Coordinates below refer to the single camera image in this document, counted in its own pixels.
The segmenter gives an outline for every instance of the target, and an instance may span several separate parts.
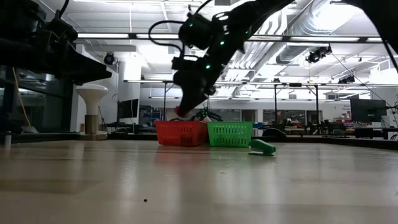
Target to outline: red basket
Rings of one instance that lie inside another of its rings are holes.
[[[164,146],[199,146],[206,141],[207,124],[201,121],[155,121],[155,126]]]

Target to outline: green basket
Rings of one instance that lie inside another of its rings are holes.
[[[216,147],[248,147],[253,122],[208,122],[210,145]]]

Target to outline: yellow cable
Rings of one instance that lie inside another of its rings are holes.
[[[18,90],[18,93],[19,93],[18,79],[17,79],[17,75],[16,75],[16,73],[15,73],[15,68],[12,68],[12,72],[14,73],[14,78],[15,78],[15,86],[17,87],[17,90]],[[19,96],[19,101],[21,102],[22,110],[24,111],[24,115],[25,115],[25,118],[26,118],[27,124],[29,125],[29,127],[31,127],[31,125],[30,125],[30,121],[29,121],[29,119],[27,118],[27,115],[26,115],[26,111],[25,111],[24,102],[22,102],[22,97],[21,97],[21,94],[19,93],[19,94],[18,94],[18,96]]]

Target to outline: plastic basket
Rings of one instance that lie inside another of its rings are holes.
[[[206,141],[207,125],[200,121],[155,121],[155,126],[164,146],[199,146]]]
[[[210,145],[216,147],[248,147],[253,122],[209,122]]]

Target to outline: computer monitor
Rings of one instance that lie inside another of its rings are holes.
[[[118,121],[123,118],[136,118],[138,114],[138,99],[118,103]]]
[[[350,99],[351,121],[381,122],[381,116],[387,115],[386,101]]]

